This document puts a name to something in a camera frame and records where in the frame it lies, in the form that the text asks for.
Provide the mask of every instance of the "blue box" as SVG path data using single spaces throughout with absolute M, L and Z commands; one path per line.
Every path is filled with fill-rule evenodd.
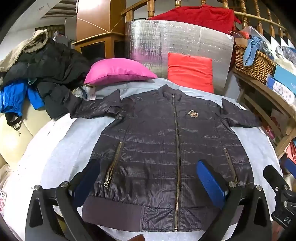
M 277 65 L 274 79 L 282 83 L 296 95 L 296 75 Z

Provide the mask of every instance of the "pillow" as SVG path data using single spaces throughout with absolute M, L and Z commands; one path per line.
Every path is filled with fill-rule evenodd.
M 212 59 L 168 53 L 168 79 L 180 86 L 214 93 Z
M 102 59 L 91 66 L 84 84 L 106 85 L 122 81 L 155 79 L 157 75 L 127 58 Z

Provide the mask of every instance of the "metal screw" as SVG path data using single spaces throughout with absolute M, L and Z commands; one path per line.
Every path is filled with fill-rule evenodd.
M 260 185 L 257 185 L 257 186 L 256 186 L 256 189 L 257 189 L 258 191 L 262 191 L 262 190 L 263 190 L 263 188 L 262 188 Z
M 69 185 L 68 182 L 62 182 L 62 183 L 61 183 L 61 187 L 62 187 L 62 188 L 65 188 L 65 187 L 67 187 L 68 185 Z
M 34 187 L 34 190 L 35 190 L 35 191 L 38 191 L 39 188 L 40 188 L 40 185 L 36 185 L 36 186 Z
M 231 187 L 231 188 L 235 188 L 237 185 L 235 184 L 235 182 L 229 182 L 228 185 Z

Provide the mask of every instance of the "jacket collar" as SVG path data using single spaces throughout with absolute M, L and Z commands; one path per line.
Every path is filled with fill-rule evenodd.
M 160 95 L 165 97 L 167 100 L 172 100 L 173 95 L 176 101 L 179 101 L 185 94 L 179 89 L 172 89 L 168 85 L 164 85 L 158 89 Z

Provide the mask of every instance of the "front zipper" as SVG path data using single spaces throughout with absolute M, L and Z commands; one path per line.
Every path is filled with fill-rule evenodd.
M 115 157 L 107 171 L 107 174 L 106 174 L 106 179 L 105 179 L 105 183 L 104 183 L 104 186 L 105 187 L 108 187 L 109 186 L 109 182 L 110 180 L 112 179 L 112 174 L 113 174 L 113 169 L 118 161 L 118 159 L 120 158 L 120 154 L 121 154 L 121 151 L 123 149 L 123 142 L 119 142 L 118 144 L 118 147 L 116 149 L 116 152 L 115 152 Z
M 233 175 L 233 177 L 234 177 L 234 182 L 237 184 L 237 174 L 236 174 L 235 169 L 234 169 L 234 166 L 233 166 L 233 164 L 232 164 L 231 157 L 230 157 L 230 155 L 229 155 L 229 153 L 228 153 L 228 150 L 227 150 L 225 147 L 223 148 L 223 150 L 224 150 L 224 153 L 225 153 L 226 159 L 227 159 L 227 161 L 228 161 L 228 165 L 230 166 L 230 169 L 231 169 L 232 175 Z
M 180 144 L 179 144 L 179 131 L 178 131 L 178 120 L 177 120 L 177 110 L 175 105 L 175 95 L 173 97 L 173 106 L 174 106 L 174 116 L 175 116 L 175 128 L 176 128 L 176 146 L 177 146 L 177 193 L 176 193 L 176 206 L 175 206 L 175 225 L 174 231 L 178 231 L 178 210 L 179 210 L 179 201 L 180 201 Z

